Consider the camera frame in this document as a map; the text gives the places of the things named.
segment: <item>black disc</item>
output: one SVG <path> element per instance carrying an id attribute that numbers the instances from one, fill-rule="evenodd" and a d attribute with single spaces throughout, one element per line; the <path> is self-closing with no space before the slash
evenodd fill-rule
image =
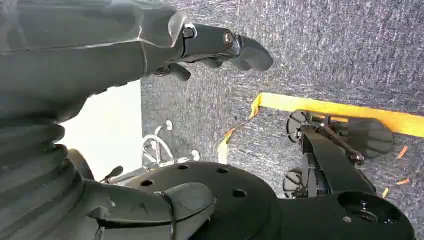
<path id="1" fill-rule="evenodd" d="M 279 214 L 271 208 L 277 201 L 272 188 L 259 177 L 229 165 L 206 161 L 175 164 L 143 174 L 127 186 L 153 193 L 190 182 L 206 185 L 216 197 L 210 221 L 190 240 L 270 239 L 279 232 L 280 224 L 270 222 L 274 222 L 272 212 Z"/>

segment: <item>gray robot arm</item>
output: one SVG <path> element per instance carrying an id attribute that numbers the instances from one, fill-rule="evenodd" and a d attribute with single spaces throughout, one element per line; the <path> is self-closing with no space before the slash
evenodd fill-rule
<path id="1" fill-rule="evenodd" d="M 188 239 L 214 211 L 207 187 L 152 194 L 83 179 L 55 142 L 91 95 L 152 74 L 187 80 L 179 62 L 223 61 L 264 71 L 272 58 L 151 2 L 0 1 L 0 239 Z"/>

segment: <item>black cable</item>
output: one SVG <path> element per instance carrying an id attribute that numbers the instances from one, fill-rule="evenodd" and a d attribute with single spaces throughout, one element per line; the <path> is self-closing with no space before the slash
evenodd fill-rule
<path id="1" fill-rule="evenodd" d="M 171 235 L 170 235 L 169 239 L 170 240 L 176 240 L 177 239 L 177 217 L 175 216 L 173 201 L 168 195 L 166 195 L 162 191 L 158 191 L 156 193 L 161 195 L 162 198 L 168 203 L 169 215 L 171 217 L 171 229 L 170 229 Z"/>

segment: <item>white wall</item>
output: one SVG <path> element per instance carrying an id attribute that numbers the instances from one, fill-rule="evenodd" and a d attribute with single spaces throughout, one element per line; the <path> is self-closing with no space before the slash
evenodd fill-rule
<path id="1" fill-rule="evenodd" d="M 140 168 L 140 81 L 92 96 L 78 116 L 62 125 L 66 132 L 59 143 L 79 150 L 96 180 L 118 165 L 124 173 Z"/>

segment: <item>yellow tape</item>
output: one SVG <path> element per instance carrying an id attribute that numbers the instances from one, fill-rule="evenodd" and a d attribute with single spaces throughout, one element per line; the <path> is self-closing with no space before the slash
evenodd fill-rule
<path id="1" fill-rule="evenodd" d="M 417 116 L 403 112 L 387 111 L 363 106 L 319 101 L 311 98 L 301 98 L 283 94 L 261 92 L 251 105 L 251 113 L 249 115 L 248 121 L 258 115 L 259 107 L 278 109 L 287 112 L 307 110 L 325 115 L 375 118 L 381 121 L 392 132 L 424 138 L 424 116 Z M 246 122 L 232 128 L 225 134 L 224 140 L 219 144 L 218 147 L 219 163 L 227 164 L 228 140 L 230 139 L 231 134 L 237 128 L 243 126 Z"/>

